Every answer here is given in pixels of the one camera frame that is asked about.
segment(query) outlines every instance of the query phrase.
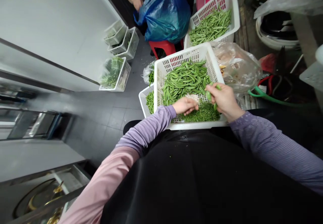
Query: red stool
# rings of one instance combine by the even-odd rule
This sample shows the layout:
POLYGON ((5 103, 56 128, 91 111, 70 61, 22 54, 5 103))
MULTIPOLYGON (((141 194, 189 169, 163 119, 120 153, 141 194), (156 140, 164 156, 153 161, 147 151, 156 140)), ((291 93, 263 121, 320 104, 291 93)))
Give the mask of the red stool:
POLYGON ((161 48, 165 51, 166 53, 166 56, 169 56, 171 54, 174 54, 176 52, 175 50, 175 45, 170 43, 169 41, 167 40, 163 40, 163 41, 149 41, 149 45, 152 49, 152 51, 154 52, 154 55, 157 59, 158 56, 157 56, 157 53, 156 53, 156 50, 155 48, 161 48))

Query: black apron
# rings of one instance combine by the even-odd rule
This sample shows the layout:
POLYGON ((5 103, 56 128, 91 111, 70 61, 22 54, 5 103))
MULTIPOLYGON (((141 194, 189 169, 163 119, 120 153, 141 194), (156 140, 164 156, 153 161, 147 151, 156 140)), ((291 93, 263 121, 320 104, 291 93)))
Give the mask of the black apron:
POLYGON ((207 130, 153 145, 105 204, 102 224, 322 223, 318 194, 207 130))

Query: gray tile floor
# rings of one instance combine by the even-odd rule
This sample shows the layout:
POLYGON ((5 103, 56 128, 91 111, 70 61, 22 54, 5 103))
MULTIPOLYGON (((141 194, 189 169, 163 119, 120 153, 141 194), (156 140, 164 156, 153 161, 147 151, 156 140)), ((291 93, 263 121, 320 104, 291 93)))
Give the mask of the gray tile floor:
POLYGON ((65 143, 98 167, 122 137, 126 123, 144 118, 138 94, 146 85, 141 77, 143 68, 155 57, 140 35, 135 58, 129 61, 130 76, 122 93, 105 91, 40 94, 29 101, 34 110, 52 109, 73 114, 65 143))

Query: hand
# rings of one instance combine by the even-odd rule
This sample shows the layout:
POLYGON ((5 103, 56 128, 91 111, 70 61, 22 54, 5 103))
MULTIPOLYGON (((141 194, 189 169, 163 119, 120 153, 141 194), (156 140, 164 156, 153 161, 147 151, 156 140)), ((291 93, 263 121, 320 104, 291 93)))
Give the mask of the hand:
POLYGON ((188 115, 193 110, 199 109, 199 105, 194 99, 189 99, 186 97, 183 97, 183 98, 177 100, 173 104, 173 107, 174 107, 177 115, 182 114, 182 113, 184 113, 184 115, 188 115))
POLYGON ((211 93, 212 104, 217 103, 217 110, 225 115, 229 123, 244 115, 245 111, 237 104, 231 87, 222 83, 215 83, 212 86, 207 85, 206 91, 211 93), (221 90, 216 89, 216 85, 219 85, 221 90))
POLYGON ((139 12, 139 9, 142 6, 142 0, 132 0, 132 3, 135 7, 135 9, 139 12))

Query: pink sleeve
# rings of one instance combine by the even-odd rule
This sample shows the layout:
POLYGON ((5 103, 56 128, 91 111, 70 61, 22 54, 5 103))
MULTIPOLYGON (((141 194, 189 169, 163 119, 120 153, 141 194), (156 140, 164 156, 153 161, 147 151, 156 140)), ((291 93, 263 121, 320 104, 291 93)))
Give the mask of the pink sleeve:
POLYGON ((100 223, 104 205, 138 158, 133 148, 115 148, 103 160, 89 184, 61 217, 59 224, 100 223))

